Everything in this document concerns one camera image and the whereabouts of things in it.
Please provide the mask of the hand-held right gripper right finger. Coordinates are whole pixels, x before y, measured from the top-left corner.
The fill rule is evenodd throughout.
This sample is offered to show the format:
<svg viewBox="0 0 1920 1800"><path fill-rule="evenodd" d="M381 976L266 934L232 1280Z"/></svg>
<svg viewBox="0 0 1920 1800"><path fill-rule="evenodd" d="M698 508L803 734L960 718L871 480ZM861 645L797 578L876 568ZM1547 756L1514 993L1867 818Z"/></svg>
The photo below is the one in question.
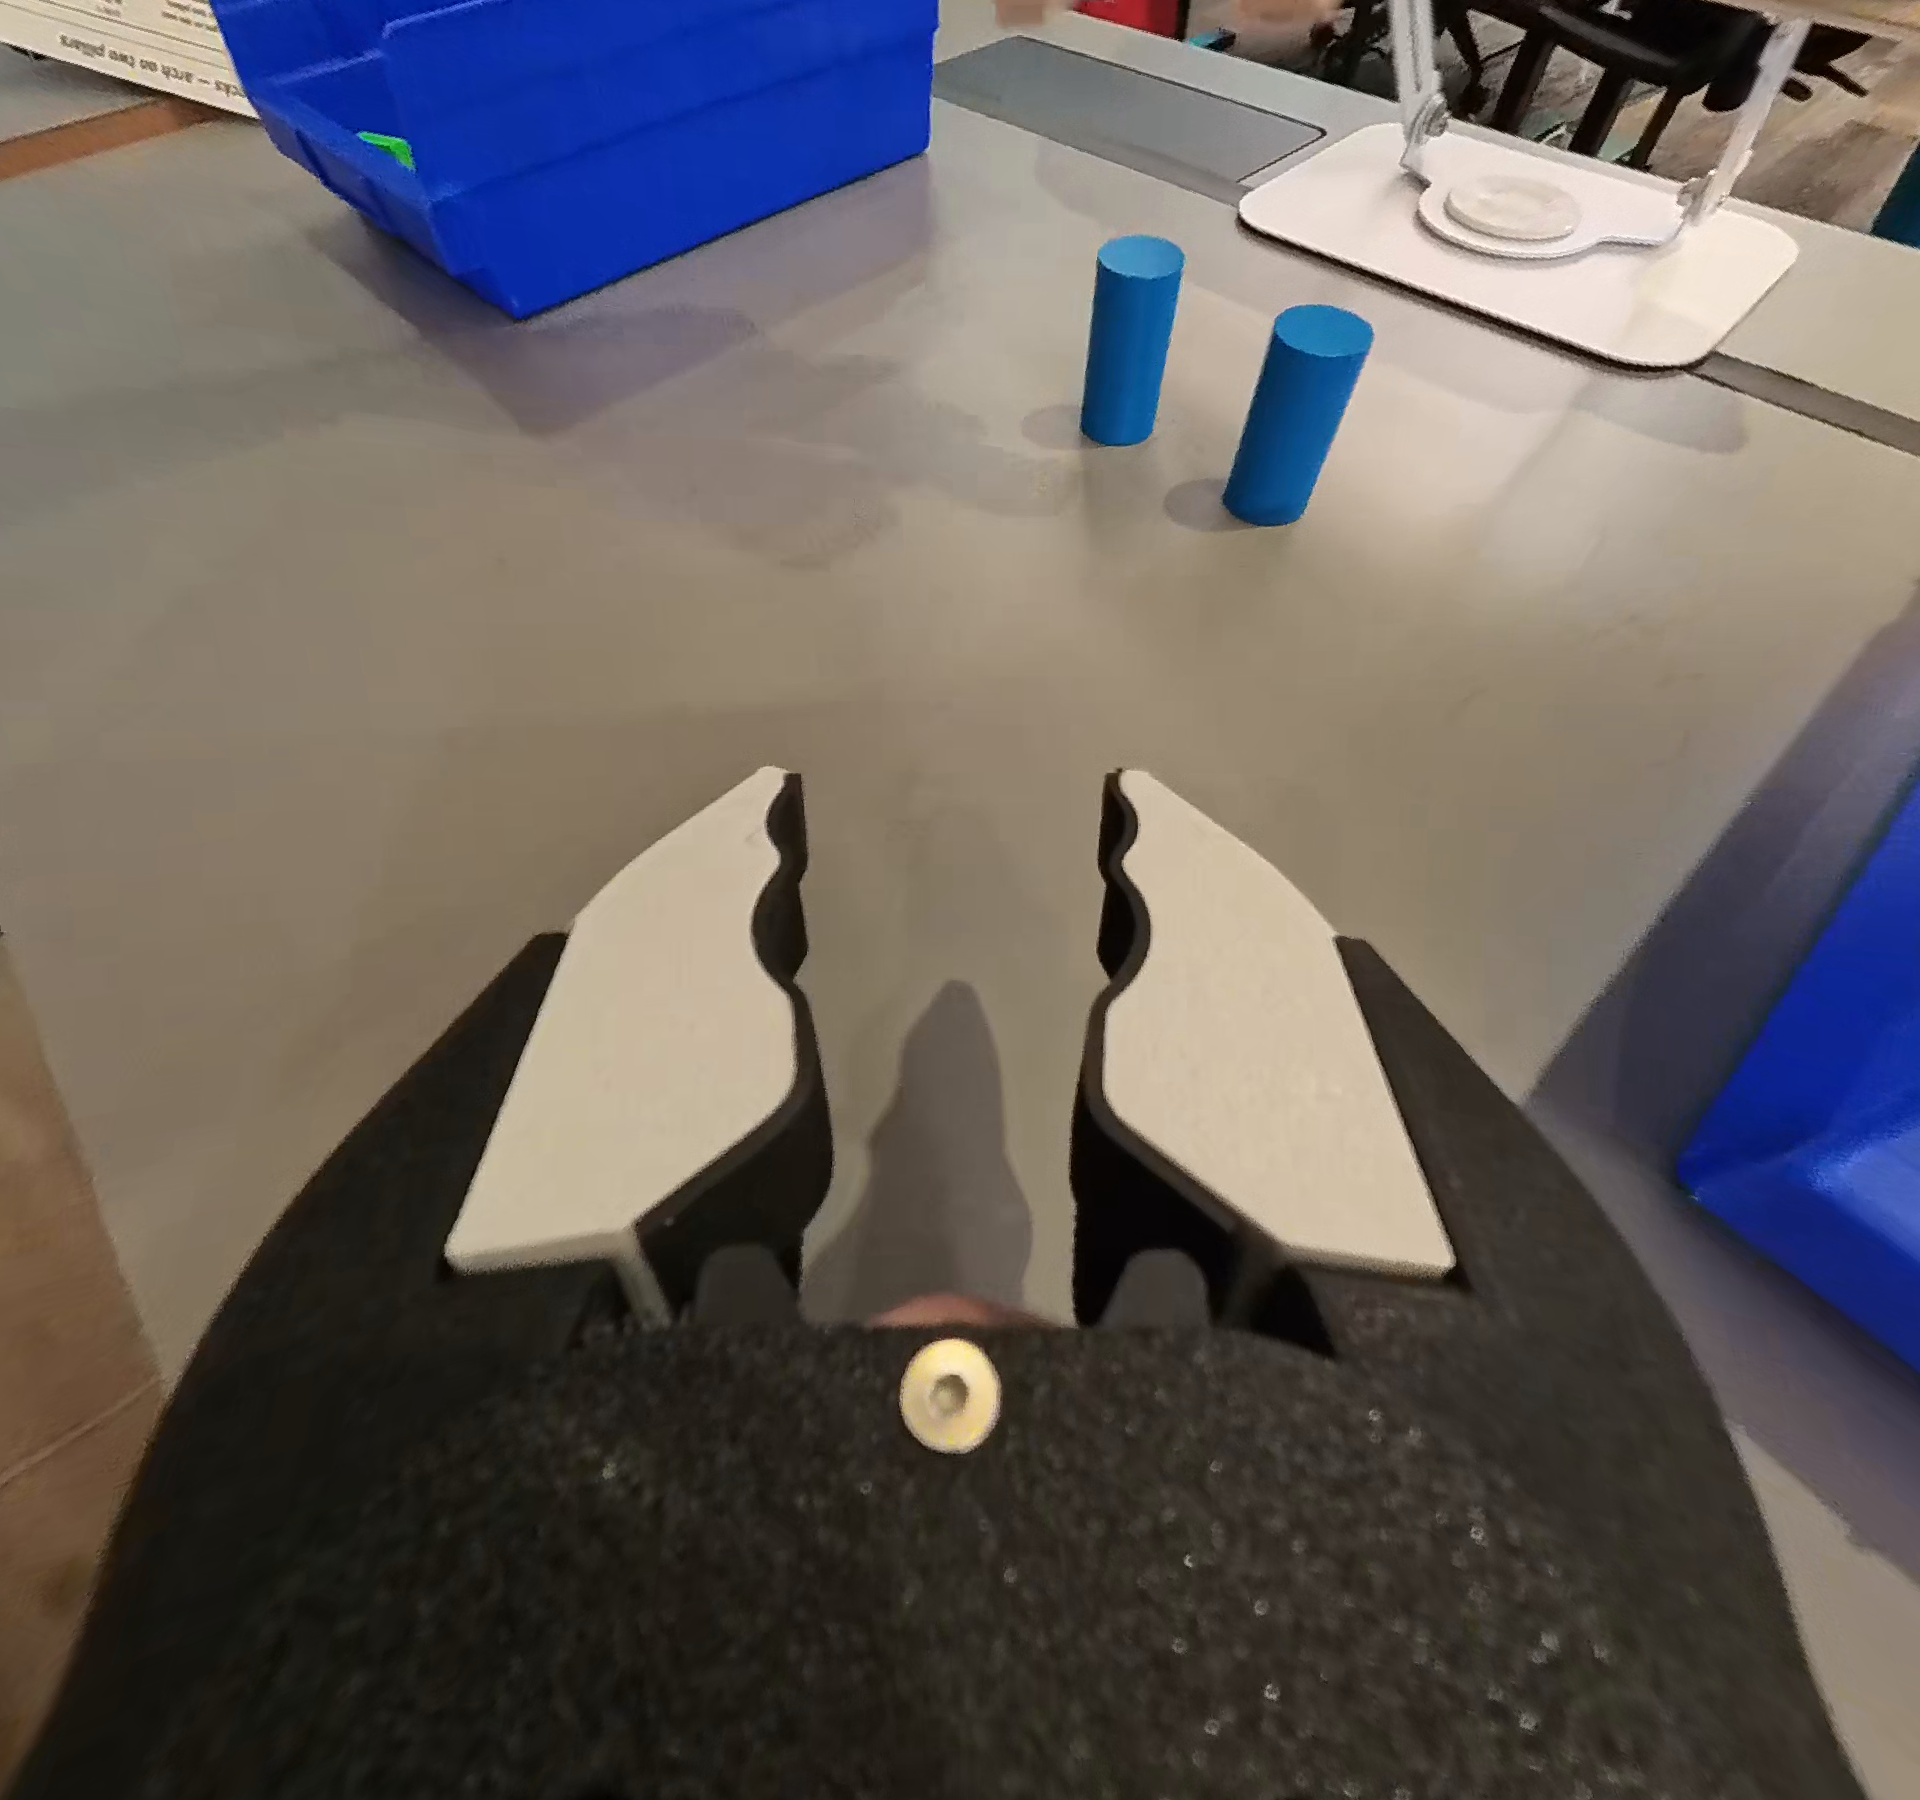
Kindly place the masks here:
<svg viewBox="0 0 1920 1800"><path fill-rule="evenodd" d="M1102 782L1095 993L1070 1114L1072 1295L1176 1254L1212 1301L1457 1257L1340 939L1260 853L1127 766Z"/></svg>

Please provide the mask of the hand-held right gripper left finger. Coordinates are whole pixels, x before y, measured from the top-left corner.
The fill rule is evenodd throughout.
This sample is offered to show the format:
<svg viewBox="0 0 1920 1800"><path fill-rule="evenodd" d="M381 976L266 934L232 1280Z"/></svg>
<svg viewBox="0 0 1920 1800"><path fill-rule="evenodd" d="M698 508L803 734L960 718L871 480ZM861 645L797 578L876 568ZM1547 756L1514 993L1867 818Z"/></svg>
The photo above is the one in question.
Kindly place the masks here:
<svg viewBox="0 0 1920 1800"><path fill-rule="evenodd" d="M788 1287L831 1182L799 990L803 781L765 765L577 911L443 1263L597 1263L635 1309L685 1309L708 1260L761 1251Z"/></svg>

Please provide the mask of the blue wooden cylinder block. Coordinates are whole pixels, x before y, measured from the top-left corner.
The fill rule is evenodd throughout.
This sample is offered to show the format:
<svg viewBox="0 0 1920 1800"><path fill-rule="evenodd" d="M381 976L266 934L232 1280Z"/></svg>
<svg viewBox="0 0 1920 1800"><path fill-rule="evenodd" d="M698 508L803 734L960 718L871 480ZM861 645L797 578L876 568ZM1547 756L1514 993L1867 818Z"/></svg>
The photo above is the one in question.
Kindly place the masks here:
<svg viewBox="0 0 1920 1800"><path fill-rule="evenodd" d="M1158 234L1126 234L1095 257L1079 432L1097 447L1138 447L1158 424L1186 253Z"/></svg>
<svg viewBox="0 0 1920 1800"><path fill-rule="evenodd" d="M1247 527L1304 519L1374 340L1371 323L1330 305L1273 319L1220 499L1227 517Z"/></svg>

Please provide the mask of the blue plastic bin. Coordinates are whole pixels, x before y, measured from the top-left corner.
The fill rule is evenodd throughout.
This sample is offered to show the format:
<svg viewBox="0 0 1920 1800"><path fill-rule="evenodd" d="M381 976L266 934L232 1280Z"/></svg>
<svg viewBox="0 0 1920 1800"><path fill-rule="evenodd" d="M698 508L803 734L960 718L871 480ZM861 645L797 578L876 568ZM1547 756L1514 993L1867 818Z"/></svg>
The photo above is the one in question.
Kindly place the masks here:
<svg viewBox="0 0 1920 1800"><path fill-rule="evenodd" d="M514 320L929 145L939 0L206 3L275 150Z"/></svg>
<svg viewBox="0 0 1920 1800"><path fill-rule="evenodd" d="M1677 1157L1687 1198L1918 1368L1918 791Z"/></svg>

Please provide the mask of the white document stand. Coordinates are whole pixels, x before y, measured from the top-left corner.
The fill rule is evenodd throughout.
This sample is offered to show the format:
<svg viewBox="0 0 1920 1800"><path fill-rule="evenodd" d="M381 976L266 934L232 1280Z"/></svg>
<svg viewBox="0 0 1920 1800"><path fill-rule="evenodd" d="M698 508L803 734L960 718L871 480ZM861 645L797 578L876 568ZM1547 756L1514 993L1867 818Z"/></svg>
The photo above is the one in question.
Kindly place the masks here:
<svg viewBox="0 0 1920 1800"><path fill-rule="evenodd" d="M1711 170L1687 183L1534 157L1447 118L1432 0L1385 0L1397 118L1247 189L1241 226L1547 347L1627 371L1709 358L1798 259L1730 208L1810 27L1897 35L1916 0L1707 0L1773 27Z"/></svg>

